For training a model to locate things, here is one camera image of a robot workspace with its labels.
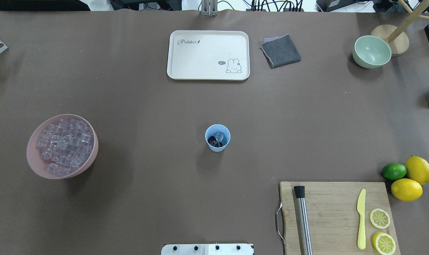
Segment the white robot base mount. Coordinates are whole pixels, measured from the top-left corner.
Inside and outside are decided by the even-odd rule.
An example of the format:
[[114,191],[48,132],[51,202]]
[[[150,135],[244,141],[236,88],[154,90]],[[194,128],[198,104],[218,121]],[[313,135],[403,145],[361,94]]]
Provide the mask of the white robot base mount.
[[254,255],[253,244],[168,244],[161,249],[161,255]]

